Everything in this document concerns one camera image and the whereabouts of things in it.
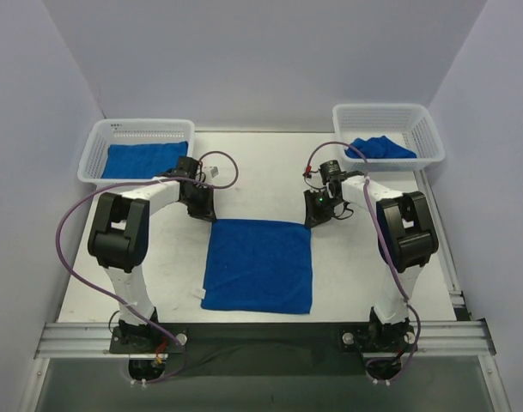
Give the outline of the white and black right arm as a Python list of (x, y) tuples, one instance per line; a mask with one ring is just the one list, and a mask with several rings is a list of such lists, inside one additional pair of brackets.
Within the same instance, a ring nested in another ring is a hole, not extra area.
[(386, 279), (370, 312), (372, 340), (411, 336), (410, 298), (424, 266), (439, 249), (425, 195), (391, 189), (360, 172), (345, 172), (335, 160), (321, 164), (318, 174), (322, 186), (304, 191), (304, 226), (311, 229), (339, 220), (339, 205), (348, 211), (353, 204), (369, 213), (386, 265)]

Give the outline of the blue towel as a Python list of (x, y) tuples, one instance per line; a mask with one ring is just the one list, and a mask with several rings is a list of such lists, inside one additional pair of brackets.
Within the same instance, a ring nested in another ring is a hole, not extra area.
[(113, 144), (107, 152), (103, 179), (151, 179), (186, 156), (188, 142)]
[(311, 231), (299, 223), (214, 223), (201, 301), (204, 310), (307, 315), (313, 304)]

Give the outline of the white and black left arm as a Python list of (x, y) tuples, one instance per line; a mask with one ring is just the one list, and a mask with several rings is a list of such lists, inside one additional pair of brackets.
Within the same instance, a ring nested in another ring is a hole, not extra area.
[(121, 193), (107, 191), (98, 198), (88, 253), (105, 269), (114, 293), (125, 301), (119, 305), (119, 331), (124, 340), (162, 340), (162, 333), (154, 327), (157, 311), (143, 276), (150, 217), (168, 205), (182, 203), (191, 218), (217, 222), (214, 190), (204, 185), (202, 166), (201, 161), (181, 156), (176, 167), (148, 184)]

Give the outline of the blue towels pile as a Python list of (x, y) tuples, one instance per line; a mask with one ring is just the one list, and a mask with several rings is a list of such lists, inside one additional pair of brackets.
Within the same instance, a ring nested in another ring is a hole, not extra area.
[(357, 151), (362, 152), (367, 159), (385, 160), (417, 158), (416, 153), (396, 144), (387, 136), (374, 136), (369, 139), (356, 138), (351, 145), (356, 148), (356, 150), (347, 148), (344, 152), (347, 157), (352, 159), (360, 159)]

